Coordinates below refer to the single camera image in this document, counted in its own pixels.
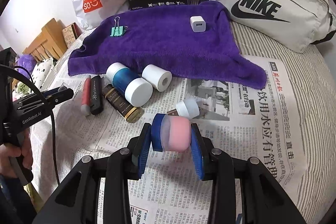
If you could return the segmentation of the person's left hand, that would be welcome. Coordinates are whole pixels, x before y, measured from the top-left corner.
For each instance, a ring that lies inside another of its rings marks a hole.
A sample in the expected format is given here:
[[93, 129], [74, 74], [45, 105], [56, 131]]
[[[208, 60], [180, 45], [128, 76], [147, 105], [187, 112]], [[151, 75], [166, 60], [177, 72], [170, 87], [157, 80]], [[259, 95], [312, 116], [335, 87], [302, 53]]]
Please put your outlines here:
[[24, 135], [24, 140], [22, 147], [16, 147], [12, 144], [2, 144], [1, 145], [1, 175], [7, 178], [17, 178], [17, 175], [14, 172], [14, 169], [10, 163], [10, 158], [16, 158], [19, 156], [23, 156], [23, 166], [27, 169], [31, 169], [33, 164], [33, 153], [31, 149], [31, 141], [30, 141], [30, 129], [27, 128], [22, 132]]

